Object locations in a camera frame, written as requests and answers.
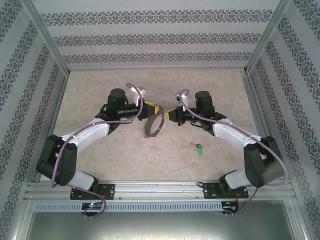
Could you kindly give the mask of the grey metal sheet panel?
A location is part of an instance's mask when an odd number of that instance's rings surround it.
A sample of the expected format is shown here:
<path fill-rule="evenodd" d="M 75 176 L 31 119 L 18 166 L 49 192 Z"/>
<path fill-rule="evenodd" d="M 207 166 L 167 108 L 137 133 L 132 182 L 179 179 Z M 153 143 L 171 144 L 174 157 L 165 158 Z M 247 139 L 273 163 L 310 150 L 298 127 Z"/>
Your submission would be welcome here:
<path fill-rule="evenodd" d="M 35 212 L 26 240 L 304 240 L 293 208 L 253 201 L 234 216 L 220 212 Z"/>

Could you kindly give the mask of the aluminium back frame rail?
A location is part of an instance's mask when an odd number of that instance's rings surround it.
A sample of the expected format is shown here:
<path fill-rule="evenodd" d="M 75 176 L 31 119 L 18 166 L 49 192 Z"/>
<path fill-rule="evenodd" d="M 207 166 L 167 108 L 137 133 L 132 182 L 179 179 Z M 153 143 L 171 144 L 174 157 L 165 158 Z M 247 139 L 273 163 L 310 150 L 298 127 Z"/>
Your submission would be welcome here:
<path fill-rule="evenodd" d="M 108 71 L 206 71 L 206 70 L 239 70 L 247 73 L 245 67 L 123 67 L 123 68 L 79 68 L 71 69 L 70 73 L 76 72 L 108 72 Z"/>

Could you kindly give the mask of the aluminium side frame rail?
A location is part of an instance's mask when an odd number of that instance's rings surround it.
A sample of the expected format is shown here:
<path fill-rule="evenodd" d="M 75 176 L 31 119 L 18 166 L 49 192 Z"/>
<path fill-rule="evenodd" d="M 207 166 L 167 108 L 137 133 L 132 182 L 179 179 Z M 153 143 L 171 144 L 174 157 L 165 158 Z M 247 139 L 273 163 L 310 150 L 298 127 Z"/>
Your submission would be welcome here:
<path fill-rule="evenodd" d="M 245 92 L 247 95 L 247 99 L 250 105 L 250 109 L 252 112 L 253 120 L 255 123 L 255 127 L 257 130 L 257 134 L 261 137 L 267 137 L 270 135 L 268 128 L 267 128 L 267 123 L 265 121 L 264 115 L 263 115 L 263 110 L 259 102 L 258 95 L 255 91 L 253 81 L 251 79 L 250 75 L 246 75 L 244 72 L 241 73 L 241 78 L 243 81 L 243 85 L 245 88 Z M 280 176 L 278 180 L 273 180 L 272 182 L 268 183 L 267 185 L 270 187 L 280 187 L 283 185 L 288 185 L 291 184 L 292 181 L 289 178 L 289 173 L 288 170 L 286 169 L 285 163 L 283 160 L 278 161 L 275 159 L 275 162 L 281 167 L 283 170 L 284 175 Z"/>
<path fill-rule="evenodd" d="M 34 172 L 31 174 L 31 182 L 39 182 L 41 175 L 37 172 L 36 166 L 39 161 L 39 158 L 41 156 L 43 147 L 46 143 L 47 138 L 53 133 L 56 125 L 56 121 L 58 118 L 60 106 L 62 103 L 62 98 L 66 89 L 66 84 L 68 82 L 68 76 L 65 76 L 61 83 L 54 89 L 52 96 L 50 98 L 49 105 L 46 109 L 46 113 L 44 116 L 44 122 L 41 127 L 41 135 L 38 137 L 35 148 L 34 148 L 34 153 L 33 153 L 33 158 L 34 161 L 32 162 L 32 167 L 31 170 Z"/>

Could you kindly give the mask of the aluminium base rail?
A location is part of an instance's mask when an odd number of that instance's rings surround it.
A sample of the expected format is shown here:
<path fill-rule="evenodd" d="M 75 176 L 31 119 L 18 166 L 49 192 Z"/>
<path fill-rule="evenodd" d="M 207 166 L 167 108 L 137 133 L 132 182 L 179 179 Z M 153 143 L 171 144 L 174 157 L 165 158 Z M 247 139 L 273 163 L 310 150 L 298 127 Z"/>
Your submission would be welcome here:
<path fill-rule="evenodd" d="M 186 202 L 205 201 L 204 190 L 196 180 L 182 181 L 102 181 L 114 184 L 114 202 Z M 27 184 L 23 200 L 32 202 L 69 202 L 71 187 L 51 188 L 49 181 Z M 295 199 L 296 192 L 289 180 L 281 186 L 264 186 L 253 197 L 254 200 Z"/>

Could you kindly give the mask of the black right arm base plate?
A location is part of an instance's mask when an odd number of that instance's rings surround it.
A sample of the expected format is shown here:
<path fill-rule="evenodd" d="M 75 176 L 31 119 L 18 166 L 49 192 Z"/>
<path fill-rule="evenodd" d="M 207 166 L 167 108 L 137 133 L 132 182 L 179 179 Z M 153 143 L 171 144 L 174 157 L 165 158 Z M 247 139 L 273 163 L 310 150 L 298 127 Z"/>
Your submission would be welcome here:
<path fill-rule="evenodd" d="M 205 199 L 248 199 L 249 193 L 245 186 L 235 189 L 218 182 L 207 182 L 203 184 L 203 195 Z"/>

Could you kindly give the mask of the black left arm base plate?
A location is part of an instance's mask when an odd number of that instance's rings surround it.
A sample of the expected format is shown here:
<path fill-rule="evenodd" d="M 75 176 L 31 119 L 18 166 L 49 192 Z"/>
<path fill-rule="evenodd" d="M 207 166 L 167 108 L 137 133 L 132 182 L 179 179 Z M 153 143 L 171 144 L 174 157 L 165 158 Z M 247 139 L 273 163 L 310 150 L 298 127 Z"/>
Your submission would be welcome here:
<path fill-rule="evenodd" d="M 94 192 L 106 200 L 113 200 L 115 193 L 115 185 L 114 184 L 104 184 L 99 183 L 96 187 L 91 188 L 89 191 Z M 71 189 L 70 197 L 71 200 L 101 200 L 99 196 L 96 196 L 92 193 L 87 193 L 78 189 Z"/>

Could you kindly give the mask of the aluminium corner post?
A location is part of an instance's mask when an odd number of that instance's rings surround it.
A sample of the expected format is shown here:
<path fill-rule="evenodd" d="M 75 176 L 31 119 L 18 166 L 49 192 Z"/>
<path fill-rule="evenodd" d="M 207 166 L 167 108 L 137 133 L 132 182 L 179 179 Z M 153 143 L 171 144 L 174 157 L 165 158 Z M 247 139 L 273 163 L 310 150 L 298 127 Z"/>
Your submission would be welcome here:
<path fill-rule="evenodd" d="M 272 37 L 275 29 L 277 28 L 278 23 L 280 22 L 281 18 L 285 14 L 289 4 L 292 0 L 279 0 L 278 5 L 276 6 L 264 32 L 261 35 L 255 49 L 253 50 L 246 67 L 244 68 L 245 74 L 249 75 L 253 68 L 255 67 L 257 61 L 259 60 L 265 46 L 269 42 L 270 38 Z"/>
<path fill-rule="evenodd" d="M 20 2 L 30 19 L 32 20 L 33 24 L 37 28 L 38 33 L 40 34 L 46 46 L 48 47 L 50 53 L 52 54 L 55 62 L 58 64 L 63 75 L 69 77 L 70 69 L 68 68 L 68 65 L 65 59 L 63 58 L 63 55 L 59 51 L 53 36 L 51 35 L 48 27 L 46 26 L 41 14 L 37 10 L 33 0 L 20 0 Z"/>

